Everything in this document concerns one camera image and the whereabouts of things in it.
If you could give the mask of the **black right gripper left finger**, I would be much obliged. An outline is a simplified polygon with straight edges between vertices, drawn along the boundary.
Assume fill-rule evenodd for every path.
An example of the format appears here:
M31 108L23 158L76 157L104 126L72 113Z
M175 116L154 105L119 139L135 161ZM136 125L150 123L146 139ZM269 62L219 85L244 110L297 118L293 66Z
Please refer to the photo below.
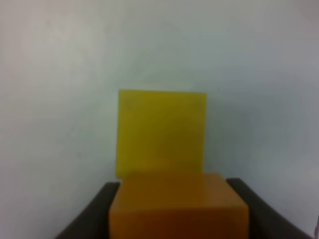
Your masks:
M108 239L109 210L119 182L108 182L89 205L68 225L58 239Z

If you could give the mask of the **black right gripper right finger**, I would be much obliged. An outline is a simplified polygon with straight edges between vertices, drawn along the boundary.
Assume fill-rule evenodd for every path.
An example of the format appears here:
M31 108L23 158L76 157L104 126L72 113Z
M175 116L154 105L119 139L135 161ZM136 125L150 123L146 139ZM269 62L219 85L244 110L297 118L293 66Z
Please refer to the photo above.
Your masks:
M249 207L249 238L311 238L269 206L244 181L239 178L228 178L226 181Z

